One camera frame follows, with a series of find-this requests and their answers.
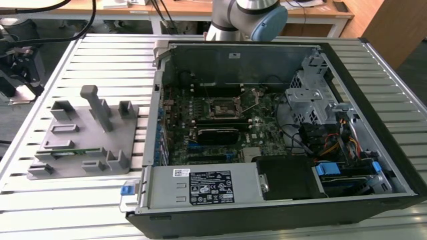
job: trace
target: circuit board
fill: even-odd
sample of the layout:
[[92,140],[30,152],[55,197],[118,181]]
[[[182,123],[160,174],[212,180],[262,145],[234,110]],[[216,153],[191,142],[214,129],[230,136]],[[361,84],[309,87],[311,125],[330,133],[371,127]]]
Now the circuit board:
[[[259,150],[260,156],[286,155],[290,152],[274,114],[279,100],[278,94],[263,93],[255,100],[252,93],[262,93],[262,91],[252,86],[242,87],[242,95],[235,98],[238,101],[234,101],[239,102],[239,106],[231,108],[228,106],[234,102],[230,98],[195,97],[190,89],[166,88],[163,108],[170,166],[243,163],[248,161],[244,152],[254,149]],[[235,114],[231,109],[239,109],[239,114]],[[238,132],[238,140],[234,144],[200,145],[194,140],[195,120],[208,120],[215,117],[244,119],[248,122],[250,127]],[[204,157],[203,159],[207,160],[195,160],[198,157]]]

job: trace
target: table leg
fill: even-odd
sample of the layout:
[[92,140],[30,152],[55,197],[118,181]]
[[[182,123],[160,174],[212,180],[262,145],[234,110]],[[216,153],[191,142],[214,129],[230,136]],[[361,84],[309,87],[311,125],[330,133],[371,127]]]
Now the table leg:
[[337,19],[337,22],[333,25],[331,31],[327,34],[329,38],[339,38],[341,37],[342,32],[346,27],[346,24],[347,24],[347,21],[349,21],[347,18]]
[[152,34],[154,35],[162,35],[162,20],[159,16],[151,16],[151,28],[152,28]]

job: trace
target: slotted aluminum table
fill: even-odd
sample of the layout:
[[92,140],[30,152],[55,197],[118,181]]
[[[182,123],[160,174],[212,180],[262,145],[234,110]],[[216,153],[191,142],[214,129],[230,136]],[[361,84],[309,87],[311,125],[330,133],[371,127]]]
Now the slotted aluminum table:
[[[0,162],[0,239],[146,239],[119,211],[120,187],[138,179],[148,122],[156,40],[202,40],[200,36],[90,34],[64,53],[8,152]],[[357,39],[285,37],[283,42],[330,42],[382,120],[427,179],[427,111],[370,44]],[[88,106],[83,85],[98,85],[110,105],[131,100],[140,106],[131,172],[126,175],[27,179],[27,169],[44,138],[54,101]],[[426,239],[427,206],[394,210],[342,226],[319,226],[202,237],[200,239]]]

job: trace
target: power supply label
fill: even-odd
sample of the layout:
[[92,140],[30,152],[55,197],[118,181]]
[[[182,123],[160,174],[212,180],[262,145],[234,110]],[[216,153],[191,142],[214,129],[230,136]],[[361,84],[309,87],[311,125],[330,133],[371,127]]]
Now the power supply label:
[[230,204],[235,202],[231,171],[190,173],[191,205]]

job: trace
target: motherboard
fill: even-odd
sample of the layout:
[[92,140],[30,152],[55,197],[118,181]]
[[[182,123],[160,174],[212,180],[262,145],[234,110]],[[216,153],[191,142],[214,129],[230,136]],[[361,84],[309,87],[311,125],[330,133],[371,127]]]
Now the motherboard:
[[254,85],[166,87],[168,165],[251,162],[287,155],[275,118],[280,93]]

